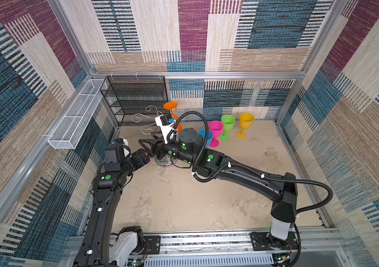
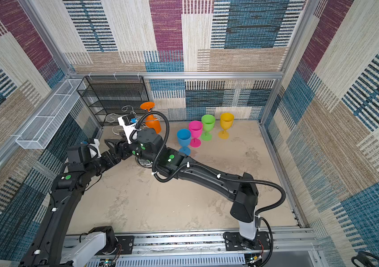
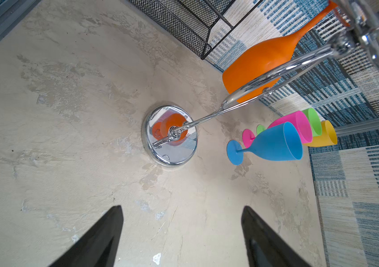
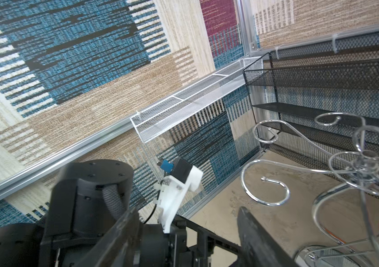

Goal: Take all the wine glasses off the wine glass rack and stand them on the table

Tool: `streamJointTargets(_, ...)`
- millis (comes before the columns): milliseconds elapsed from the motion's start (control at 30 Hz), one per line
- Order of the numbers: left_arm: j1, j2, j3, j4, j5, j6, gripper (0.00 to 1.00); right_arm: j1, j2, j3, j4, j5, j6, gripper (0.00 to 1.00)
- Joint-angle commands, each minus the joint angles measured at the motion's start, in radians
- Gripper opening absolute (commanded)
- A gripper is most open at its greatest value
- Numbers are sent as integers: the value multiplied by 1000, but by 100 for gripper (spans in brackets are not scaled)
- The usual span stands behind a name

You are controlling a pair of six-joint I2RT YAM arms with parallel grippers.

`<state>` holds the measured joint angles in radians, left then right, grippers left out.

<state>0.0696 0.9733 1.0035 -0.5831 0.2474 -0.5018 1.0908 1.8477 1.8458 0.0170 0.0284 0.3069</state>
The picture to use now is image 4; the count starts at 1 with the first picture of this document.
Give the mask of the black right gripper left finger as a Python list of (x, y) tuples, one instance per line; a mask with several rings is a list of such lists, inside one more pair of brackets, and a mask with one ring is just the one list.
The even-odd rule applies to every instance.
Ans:
[(137, 209), (127, 210), (76, 266), (132, 267), (140, 224)]

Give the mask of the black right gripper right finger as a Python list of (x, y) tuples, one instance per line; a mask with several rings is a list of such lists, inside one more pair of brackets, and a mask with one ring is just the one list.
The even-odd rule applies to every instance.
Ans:
[(246, 207), (239, 208), (237, 226), (241, 244), (237, 267), (297, 266)]

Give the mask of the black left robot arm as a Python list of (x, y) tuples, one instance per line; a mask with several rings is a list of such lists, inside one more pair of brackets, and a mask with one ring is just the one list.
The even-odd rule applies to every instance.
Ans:
[(35, 224), (0, 228), (0, 267), (209, 267), (216, 248), (240, 247), (178, 215), (203, 172), (184, 159), (159, 160), (155, 224), (130, 206), (134, 170), (121, 161), (69, 164)]

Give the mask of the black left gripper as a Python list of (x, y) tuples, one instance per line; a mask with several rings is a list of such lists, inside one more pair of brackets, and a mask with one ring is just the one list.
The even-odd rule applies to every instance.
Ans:
[[(197, 240), (193, 246), (187, 245), (187, 229), (196, 232)], [(210, 267), (214, 249), (220, 248), (236, 256), (240, 254), (240, 246), (232, 243), (212, 231), (176, 215), (169, 234), (169, 267)]]

